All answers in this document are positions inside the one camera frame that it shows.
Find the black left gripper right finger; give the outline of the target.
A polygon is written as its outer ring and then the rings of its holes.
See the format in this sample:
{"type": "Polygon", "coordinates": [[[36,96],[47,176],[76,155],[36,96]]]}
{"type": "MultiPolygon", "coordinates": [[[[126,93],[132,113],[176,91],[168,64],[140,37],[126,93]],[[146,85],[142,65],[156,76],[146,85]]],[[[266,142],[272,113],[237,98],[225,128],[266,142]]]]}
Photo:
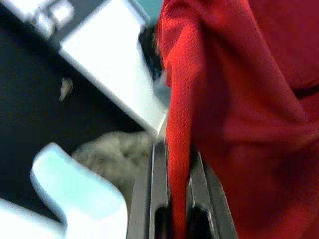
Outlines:
{"type": "Polygon", "coordinates": [[[196,149],[190,153],[187,223],[189,239],[237,239],[222,184],[196,149]]]}

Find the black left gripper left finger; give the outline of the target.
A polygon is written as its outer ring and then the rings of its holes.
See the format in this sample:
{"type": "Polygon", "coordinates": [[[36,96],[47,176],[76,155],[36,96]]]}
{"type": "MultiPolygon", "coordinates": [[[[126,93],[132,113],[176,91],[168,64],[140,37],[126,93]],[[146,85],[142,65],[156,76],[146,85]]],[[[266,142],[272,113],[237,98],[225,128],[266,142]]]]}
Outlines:
{"type": "Polygon", "coordinates": [[[163,141],[153,144],[150,158],[136,177],[127,239],[170,239],[167,156],[163,141]]]}

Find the red cloth garment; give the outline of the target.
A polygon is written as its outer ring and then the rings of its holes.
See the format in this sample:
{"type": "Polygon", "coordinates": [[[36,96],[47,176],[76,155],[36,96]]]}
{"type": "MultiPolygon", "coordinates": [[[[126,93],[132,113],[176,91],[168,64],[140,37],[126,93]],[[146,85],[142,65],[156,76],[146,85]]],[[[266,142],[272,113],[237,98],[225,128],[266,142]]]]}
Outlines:
{"type": "Polygon", "coordinates": [[[319,239],[319,0],[164,0],[157,42],[174,239],[192,145],[239,239],[319,239]]]}

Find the olive green beanbag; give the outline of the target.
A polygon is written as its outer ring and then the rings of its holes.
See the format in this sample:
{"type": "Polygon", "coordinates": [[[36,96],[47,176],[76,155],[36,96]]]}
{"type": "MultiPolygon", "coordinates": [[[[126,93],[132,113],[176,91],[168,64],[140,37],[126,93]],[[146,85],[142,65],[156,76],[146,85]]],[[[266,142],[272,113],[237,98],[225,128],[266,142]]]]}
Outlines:
{"type": "Polygon", "coordinates": [[[114,184],[129,202],[135,179],[151,155],[154,140],[144,131],[110,132],[79,146],[72,158],[114,184]]]}

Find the white plastic chair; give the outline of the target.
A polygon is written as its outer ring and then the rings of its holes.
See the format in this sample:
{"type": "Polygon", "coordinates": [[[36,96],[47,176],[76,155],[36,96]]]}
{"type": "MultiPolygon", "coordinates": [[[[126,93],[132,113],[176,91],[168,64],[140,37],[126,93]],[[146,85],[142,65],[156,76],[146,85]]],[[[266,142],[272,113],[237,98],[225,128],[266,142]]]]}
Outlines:
{"type": "Polygon", "coordinates": [[[64,239],[126,239],[128,210],[122,193],[58,144],[37,153],[30,179],[39,198],[64,224],[64,239]]]}

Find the tall black panel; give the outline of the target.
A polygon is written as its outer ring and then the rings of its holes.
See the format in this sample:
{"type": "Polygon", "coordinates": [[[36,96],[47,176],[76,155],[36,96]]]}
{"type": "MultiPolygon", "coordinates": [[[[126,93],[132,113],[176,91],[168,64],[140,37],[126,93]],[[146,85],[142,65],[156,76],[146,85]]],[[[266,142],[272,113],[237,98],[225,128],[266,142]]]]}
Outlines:
{"type": "Polygon", "coordinates": [[[141,128],[0,4],[0,198],[54,219],[35,192],[36,154],[72,153],[111,131],[141,128]]]}

